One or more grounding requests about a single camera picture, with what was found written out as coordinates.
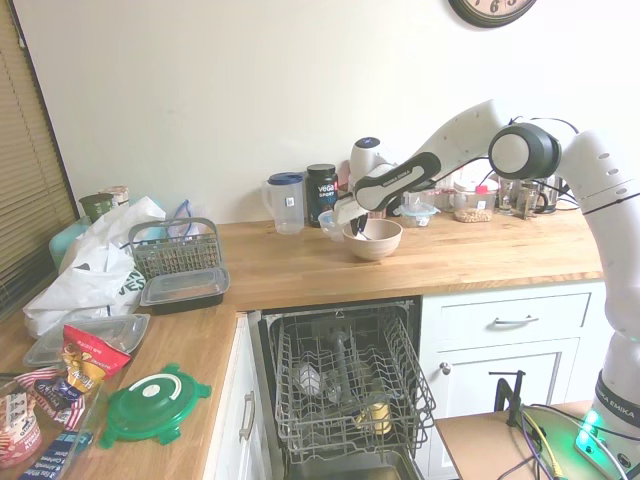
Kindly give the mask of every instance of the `container lid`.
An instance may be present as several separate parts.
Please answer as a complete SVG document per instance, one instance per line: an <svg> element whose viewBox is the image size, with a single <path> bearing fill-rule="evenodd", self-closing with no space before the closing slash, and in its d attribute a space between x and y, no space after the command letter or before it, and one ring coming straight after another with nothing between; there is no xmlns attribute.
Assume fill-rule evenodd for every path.
<svg viewBox="0 0 640 480"><path fill-rule="evenodd" d="M333 175L336 173L336 166L330 163L315 163L307 167L309 175Z"/></svg>
<svg viewBox="0 0 640 480"><path fill-rule="evenodd" d="M480 182L477 180L456 180L453 182L453 186L456 190L463 193L474 194L476 193L476 187L480 185ZM487 179L482 182L482 185L486 185L488 192L494 193L498 191L498 182Z"/></svg>
<svg viewBox="0 0 640 480"><path fill-rule="evenodd" d="M269 177L269 185L293 185L302 181L302 175L299 173L276 173Z"/></svg>
<svg viewBox="0 0 640 480"><path fill-rule="evenodd" d="M109 399L107 428L100 440L118 437L142 440L158 437L161 444L180 436L179 425L193 411L199 398L211 395L211 387L170 364L160 373L142 378L118 390Z"/></svg>
<svg viewBox="0 0 640 480"><path fill-rule="evenodd" d="M222 267L158 275L144 286L140 305L162 305L222 295L229 288L229 282L229 272Z"/></svg>
<svg viewBox="0 0 640 480"><path fill-rule="evenodd" d="M113 348L131 353L138 346L149 323L149 315L133 314L115 317L77 318L60 322L33 344L24 356L27 367L55 365L62 361L63 324L72 325L95 335Z"/></svg>
<svg viewBox="0 0 640 480"><path fill-rule="evenodd" d="M398 207L398 212L400 215L405 217L424 217L431 216L438 213L438 210L433 205L429 205L428 203L415 203L413 205L400 205Z"/></svg>

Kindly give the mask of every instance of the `food storage container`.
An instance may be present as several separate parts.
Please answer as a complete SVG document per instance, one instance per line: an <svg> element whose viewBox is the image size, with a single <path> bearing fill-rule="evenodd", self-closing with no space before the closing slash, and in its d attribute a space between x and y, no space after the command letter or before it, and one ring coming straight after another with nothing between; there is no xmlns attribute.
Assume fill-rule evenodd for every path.
<svg viewBox="0 0 640 480"><path fill-rule="evenodd" d="M436 207L427 203L400 205L398 207L400 223L407 228L426 227L429 225L431 217L439 211Z"/></svg>
<svg viewBox="0 0 640 480"><path fill-rule="evenodd" d="M474 181L457 181L453 194L453 216L463 223L489 222L496 203L497 182L485 180L482 185Z"/></svg>
<svg viewBox="0 0 640 480"><path fill-rule="evenodd" d="M144 286L140 305L158 315L212 307L222 303L229 281L220 267L159 275Z"/></svg>

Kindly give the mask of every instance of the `black container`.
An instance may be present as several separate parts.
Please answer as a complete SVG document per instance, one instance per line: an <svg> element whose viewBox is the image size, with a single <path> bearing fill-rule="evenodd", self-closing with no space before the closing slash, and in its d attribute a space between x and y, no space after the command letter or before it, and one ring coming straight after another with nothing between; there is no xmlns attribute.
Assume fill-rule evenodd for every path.
<svg viewBox="0 0 640 480"><path fill-rule="evenodd" d="M307 214L309 225L319 227L318 216L333 209L338 200L338 175L336 167L329 163L318 163L307 167L305 180L307 191Z"/></svg>

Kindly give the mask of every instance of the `drawer handle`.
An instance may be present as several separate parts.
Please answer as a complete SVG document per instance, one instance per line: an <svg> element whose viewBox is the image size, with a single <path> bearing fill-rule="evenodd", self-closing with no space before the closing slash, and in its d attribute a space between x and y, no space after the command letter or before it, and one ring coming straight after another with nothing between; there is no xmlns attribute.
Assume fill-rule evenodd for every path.
<svg viewBox="0 0 640 480"><path fill-rule="evenodd" d="M527 315L522 320L500 320L498 317L493 321L494 325L527 325L529 323L537 322L540 320L538 317L532 317Z"/></svg>
<svg viewBox="0 0 640 480"><path fill-rule="evenodd" d="M251 391L244 396L244 414L242 415L242 425L244 426L245 415L247 414L247 403L251 403L251 409L249 410L249 425L246 428L240 429L240 441L244 437L245 440L249 440L251 436L251 430L253 430L253 420L256 416L256 395Z"/></svg>
<svg viewBox="0 0 640 480"><path fill-rule="evenodd" d="M442 371L443 375L449 375L451 373L451 365L449 365L447 362L442 362L440 364L440 370Z"/></svg>

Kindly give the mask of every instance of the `cabinet door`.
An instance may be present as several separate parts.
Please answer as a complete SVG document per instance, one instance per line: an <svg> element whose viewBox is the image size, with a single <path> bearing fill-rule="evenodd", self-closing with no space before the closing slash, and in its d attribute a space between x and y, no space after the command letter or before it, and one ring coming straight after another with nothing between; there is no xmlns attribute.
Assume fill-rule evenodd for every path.
<svg viewBox="0 0 640 480"><path fill-rule="evenodd" d="M422 368L436 399L434 416L437 419L493 411L500 376L490 376L489 372L524 371L521 394L524 403L564 402L577 346L578 339L550 340L429 356L429 364ZM442 363L449 365L448 375L440 368ZM504 378L513 388L515 377ZM429 455L419 451L416 461L429 478L456 476L435 428L431 431Z"/></svg>

